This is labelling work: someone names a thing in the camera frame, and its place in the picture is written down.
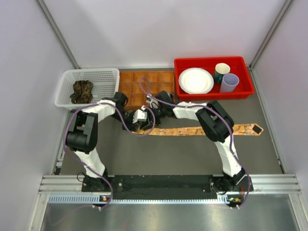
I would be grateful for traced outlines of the orange patterned tie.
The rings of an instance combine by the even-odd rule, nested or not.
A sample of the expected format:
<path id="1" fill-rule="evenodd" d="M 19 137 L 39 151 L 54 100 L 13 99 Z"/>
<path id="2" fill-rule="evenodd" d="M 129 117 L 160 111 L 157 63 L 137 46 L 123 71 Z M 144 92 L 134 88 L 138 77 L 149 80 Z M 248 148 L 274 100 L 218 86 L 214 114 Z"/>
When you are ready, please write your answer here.
<path id="1" fill-rule="evenodd" d="M 233 134 L 239 136 L 260 136 L 264 129 L 256 123 L 235 124 Z M 154 136 L 204 136 L 202 127 L 183 127 L 183 128 L 154 128 L 148 130 L 137 130 L 134 134 L 149 134 Z"/>

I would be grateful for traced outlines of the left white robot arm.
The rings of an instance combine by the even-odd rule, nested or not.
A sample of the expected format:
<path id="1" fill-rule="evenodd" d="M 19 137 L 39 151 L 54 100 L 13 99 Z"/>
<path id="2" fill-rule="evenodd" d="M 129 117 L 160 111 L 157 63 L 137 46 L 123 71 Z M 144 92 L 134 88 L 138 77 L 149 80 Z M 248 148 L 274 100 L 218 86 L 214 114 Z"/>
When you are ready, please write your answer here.
<path id="1" fill-rule="evenodd" d="M 141 122 L 147 120 L 145 107 L 128 112 L 124 109 L 127 101 L 125 94 L 116 92 L 113 98 L 103 98 L 93 106 L 70 112 L 75 117 L 68 128 L 65 144 L 77 155 L 86 170 L 83 192 L 105 192 L 109 186 L 107 169 L 96 150 L 99 122 L 112 116 L 120 122 L 124 121 L 125 128 L 136 131 Z"/>

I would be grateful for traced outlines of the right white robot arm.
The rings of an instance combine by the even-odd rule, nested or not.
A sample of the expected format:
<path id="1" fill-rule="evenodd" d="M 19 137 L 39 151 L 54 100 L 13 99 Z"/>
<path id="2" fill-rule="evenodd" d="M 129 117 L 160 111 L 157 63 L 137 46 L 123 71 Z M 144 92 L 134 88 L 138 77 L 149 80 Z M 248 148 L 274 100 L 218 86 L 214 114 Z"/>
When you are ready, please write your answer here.
<path id="1" fill-rule="evenodd" d="M 209 103 L 180 102 L 175 104 L 166 91 L 155 97 L 146 92 L 147 99 L 158 102 L 158 114 L 153 119 L 174 117 L 191 119 L 200 123 L 205 135 L 214 142 L 222 161 L 225 186 L 229 190 L 237 190 L 247 179 L 247 192 L 252 189 L 252 181 L 247 170 L 240 162 L 233 135 L 234 121 L 218 101 Z"/>

